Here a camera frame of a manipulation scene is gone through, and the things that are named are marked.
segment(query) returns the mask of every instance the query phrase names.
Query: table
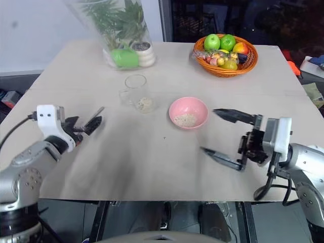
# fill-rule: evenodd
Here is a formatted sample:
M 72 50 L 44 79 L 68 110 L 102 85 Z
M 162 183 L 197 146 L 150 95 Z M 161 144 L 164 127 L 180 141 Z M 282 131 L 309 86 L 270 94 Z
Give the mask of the table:
M 115 71 L 104 64 L 94 40 L 70 43 L 46 68 L 0 126 L 3 137 L 38 104 L 65 107 L 66 117 L 83 124 L 100 106 L 104 123 L 72 153 L 64 155 L 45 180 L 41 197 L 82 200 L 239 200 L 253 201 L 267 168 L 249 162 L 244 173 L 204 155 L 205 146 L 234 158 L 247 124 L 231 124 L 210 113 L 199 130 L 183 131 L 168 120 L 169 105 L 182 96 L 201 98 L 209 108 L 234 108 L 267 117 L 293 118 L 291 142 L 324 146 L 323 120 L 306 96 L 278 47 L 256 46 L 259 61 L 249 73 L 217 78 L 193 59 L 193 44 L 155 43 L 157 63 L 150 68 Z M 127 76 L 147 77 L 158 104 L 140 114 L 119 102 Z M 0 169 L 42 135 L 28 122 L 7 140 Z M 276 183 L 285 183 L 277 179 Z M 282 200 L 273 189 L 264 200 Z

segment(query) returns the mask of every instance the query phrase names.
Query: fruit basket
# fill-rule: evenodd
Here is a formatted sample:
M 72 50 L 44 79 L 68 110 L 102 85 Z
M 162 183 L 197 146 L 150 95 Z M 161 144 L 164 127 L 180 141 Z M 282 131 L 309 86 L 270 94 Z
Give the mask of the fruit basket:
M 219 38 L 224 36 L 224 34 L 217 34 L 217 35 Z M 211 64 L 207 63 L 202 57 L 196 58 L 198 63 L 207 72 L 211 73 L 212 75 L 218 76 L 218 77 L 234 77 L 234 76 L 244 74 L 244 73 L 251 71 L 254 68 L 254 66 L 257 64 L 257 61 L 258 61 L 257 50 L 250 42 L 246 41 L 245 39 L 237 37 L 237 36 L 234 36 L 234 37 L 235 37 L 236 42 L 243 42 L 249 48 L 249 52 L 247 54 L 248 58 L 247 58 L 246 62 L 243 64 L 239 64 L 237 70 L 224 69 L 224 68 L 221 68 L 218 66 L 211 65 Z M 200 38 L 194 44 L 194 47 L 193 47 L 194 52 L 204 51 L 205 38 L 206 38 L 206 36 L 203 38 Z

